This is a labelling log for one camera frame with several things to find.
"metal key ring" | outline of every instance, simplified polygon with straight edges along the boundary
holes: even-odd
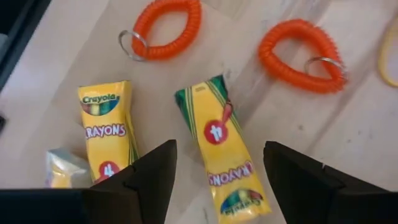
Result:
[[[141,41],[141,43],[144,44],[144,48],[145,48],[146,52],[148,52],[148,44],[147,44],[147,41],[146,41],[141,35],[139,35],[138,33],[134,32],[134,31],[124,30],[124,31],[120,32],[120,34],[119,34],[119,45],[120,45],[120,47],[123,49],[124,53],[126,53],[126,55],[129,56],[129,58],[131,58],[131,59],[133,59],[133,60],[135,60],[135,61],[138,61],[138,62],[145,62],[146,59],[145,59],[144,57],[141,57],[141,56],[136,55],[136,54],[134,53],[134,51],[132,52],[132,54],[130,54],[130,52],[128,52],[128,51],[124,48],[123,43],[122,43],[122,38],[123,38],[123,36],[125,36],[126,34],[130,34],[130,35],[136,37],[137,39],[139,39],[139,41]]]
[[[304,72],[307,73],[307,74],[309,74],[310,65],[311,65],[313,62],[320,61],[320,60],[321,60],[321,61],[324,61],[324,62],[329,62],[329,63],[331,63],[332,65],[338,67],[338,68],[341,70],[342,74],[343,74],[343,78],[344,78],[346,81],[348,80],[347,71],[346,71],[346,68],[344,67],[344,65],[341,64],[341,63],[339,63],[339,62],[336,61],[336,60],[333,60],[333,59],[331,59],[331,58],[326,58],[326,57],[313,57],[313,58],[311,58],[310,60],[307,60],[307,62],[305,62],[305,65],[304,65]]]

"yellow coil keychain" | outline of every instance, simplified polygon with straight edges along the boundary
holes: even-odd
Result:
[[[384,40],[380,50],[379,62],[378,62],[379,72],[382,79],[393,87],[398,87],[398,80],[394,80],[393,78],[390,77],[387,71],[387,65],[388,65],[387,58],[389,50],[395,46],[394,38],[397,38],[398,40],[398,37],[396,37],[397,34],[398,34],[398,17],[395,18],[395,20],[392,22],[392,25],[387,30],[384,36]]]

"crayola logo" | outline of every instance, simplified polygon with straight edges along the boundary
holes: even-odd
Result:
[[[238,189],[232,192],[221,204],[221,214],[234,215],[251,205],[260,206],[263,197],[250,189]]]
[[[93,116],[102,116],[111,112],[119,103],[120,96],[107,94],[102,96],[85,96],[81,100],[81,108]]]

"orange plastic coil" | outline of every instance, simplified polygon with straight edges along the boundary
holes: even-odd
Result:
[[[195,40],[201,24],[199,0],[156,0],[150,3],[138,17],[133,31],[146,39],[156,19],[172,11],[188,12],[188,21],[183,32],[167,45],[149,46],[148,49],[140,40],[133,37],[131,47],[135,54],[147,60],[164,60],[176,56]]]
[[[330,78],[320,78],[296,71],[282,62],[272,50],[281,40],[289,38],[304,40],[315,47],[321,57],[333,59],[343,66],[337,48],[328,34],[307,21],[295,19],[277,24],[261,41],[258,56],[270,75],[316,93],[333,93],[343,89],[345,84],[343,71],[333,64],[323,62]]]

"wooden table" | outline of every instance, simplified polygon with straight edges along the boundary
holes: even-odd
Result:
[[[65,146],[84,154],[76,89],[126,79],[134,86],[131,114],[140,153],[168,139],[178,142],[167,223],[216,223],[199,149],[173,94],[224,73],[274,210],[258,223],[284,222],[262,164],[268,140],[398,190],[398,97],[376,71],[377,49],[398,10],[396,0],[203,0],[202,27],[189,49],[164,62],[135,62],[119,48],[117,37],[149,2],[51,3],[0,94],[0,111],[9,120],[0,138],[0,187],[42,187],[48,149]],[[256,49],[264,34],[278,22],[298,17],[322,26],[335,40],[349,70],[343,91],[302,91],[270,78],[260,66]],[[161,17],[148,41],[174,39],[185,18],[182,12]],[[297,69],[313,56],[294,40],[276,52]]]

